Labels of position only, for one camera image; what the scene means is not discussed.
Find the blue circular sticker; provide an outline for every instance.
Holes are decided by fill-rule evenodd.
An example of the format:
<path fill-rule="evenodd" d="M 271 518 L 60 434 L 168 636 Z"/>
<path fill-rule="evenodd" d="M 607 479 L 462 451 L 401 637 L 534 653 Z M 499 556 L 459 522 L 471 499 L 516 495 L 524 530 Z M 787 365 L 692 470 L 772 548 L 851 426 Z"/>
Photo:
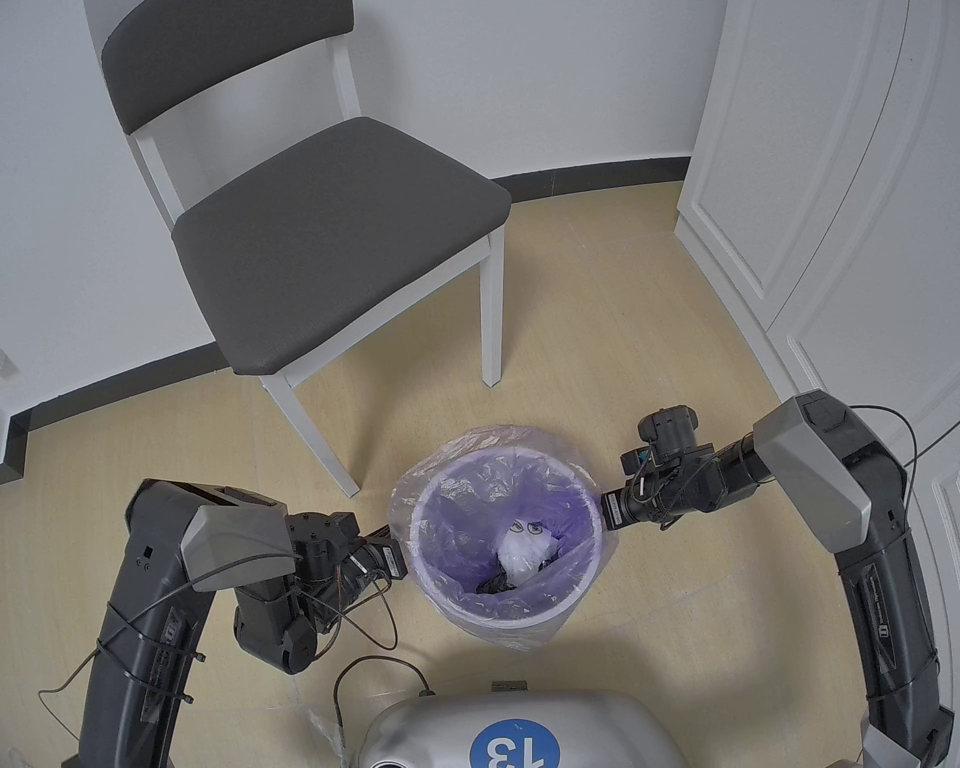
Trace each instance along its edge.
<path fill-rule="evenodd" d="M 480 731 L 470 768 L 559 768 L 557 738 L 533 720 L 501 720 Z"/>

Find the wall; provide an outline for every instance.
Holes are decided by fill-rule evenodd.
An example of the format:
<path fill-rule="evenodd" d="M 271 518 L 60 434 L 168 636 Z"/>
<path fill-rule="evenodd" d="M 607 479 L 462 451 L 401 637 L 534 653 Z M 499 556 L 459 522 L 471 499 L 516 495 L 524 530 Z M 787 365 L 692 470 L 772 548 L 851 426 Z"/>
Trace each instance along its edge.
<path fill-rule="evenodd" d="M 690 153 L 724 7 L 357 0 L 349 50 L 367 114 L 495 177 Z M 0 73 L 0 348 L 18 368 L 0 379 L 0 406 L 207 342 L 81 4 L 7 0 Z M 195 97 L 157 130 L 189 204 L 335 116 L 313 45 Z"/>

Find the camera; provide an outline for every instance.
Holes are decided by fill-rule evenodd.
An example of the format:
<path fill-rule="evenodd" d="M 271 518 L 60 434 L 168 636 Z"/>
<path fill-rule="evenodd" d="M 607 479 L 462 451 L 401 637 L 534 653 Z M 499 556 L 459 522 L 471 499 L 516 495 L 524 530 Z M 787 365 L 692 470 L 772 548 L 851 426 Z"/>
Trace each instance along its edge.
<path fill-rule="evenodd" d="M 662 408 L 640 421 L 636 431 L 646 445 L 620 457 L 629 482 L 600 497 L 611 531 L 636 522 L 666 530 L 693 510 L 713 512 L 747 498 L 770 478 L 754 451 L 753 432 L 719 451 L 697 445 L 697 414 L 686 405 Z"/>
<path fill-rule="evenodd" d="M 287 674 L 302 672 L 325 635 L 376 579 L 407 575 L 390 529 L 360 536 L 350 512 L 288 515 L 296 571 L 237 588 L 233 636 L 247 653 Z"/>

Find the wooden floor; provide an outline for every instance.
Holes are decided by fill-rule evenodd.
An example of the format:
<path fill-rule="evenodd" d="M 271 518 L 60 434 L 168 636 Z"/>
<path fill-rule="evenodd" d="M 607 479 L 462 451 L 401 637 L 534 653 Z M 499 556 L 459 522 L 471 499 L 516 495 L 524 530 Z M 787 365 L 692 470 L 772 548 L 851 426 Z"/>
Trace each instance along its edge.
<path fill-rule="evenodd" d="M 517 204 L 507 225 L 503 380 L 480 379 L 479 281 L 462 276 L 300 388 L 362 486 L 347 500 L 255 379 L 219 372 L 31 434 L 27 475 L 0 486 L 0 764 L 16 746 L 55 766 L 76 744 L 40 708 L 92 648 L 123 555 L 124 508 L 144 477 L 232 484 L 290 510 L 384 521 L 395 480 L 480 424 L 534 424 L 580 446 L 604 487 L 636 423 L 686 403 L 723 445 L 777 404 L 759 365 L 674 238 L 678 184 Z M 693 766 L 818 768 L 854 758 L 865 708 L 852 626 L 832 558 L 776 486 L 669 532 L 635 526 L 544 649 L 467 636 L 409 582 L 395 586 L 399 655 L 441 693 L 603 687 L 646 703 Z M 296 678 L 246 656 L 232 593 L 215 600 L 174 739 L 177 768 L 333 766 L 333 679 L 375 653 L 351 628 Z M 382 605 L 355 616 L 389 636 Z M 368 662 L 343 688 L 348 743 L 417 689 Z M 53 706 L 78 729 L 86 675 Z"/>

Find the purple trash bag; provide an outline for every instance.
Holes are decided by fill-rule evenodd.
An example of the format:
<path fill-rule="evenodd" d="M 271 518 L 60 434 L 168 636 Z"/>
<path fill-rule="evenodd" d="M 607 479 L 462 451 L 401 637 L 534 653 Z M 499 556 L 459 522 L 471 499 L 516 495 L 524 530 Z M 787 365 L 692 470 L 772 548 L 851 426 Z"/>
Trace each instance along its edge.
<path fill-rule="evenodd" d="M 457 626 L 528 650 L 557 633 L 609 560 L 599 491 L 580 452 L 533 427 L 470 430 L 410 469 L 387 518 L 410 573 Z M 477 594 L 499 568 L 497 549 L 514 520 L 539 523 L 556 557 L 517 588 Z"/>

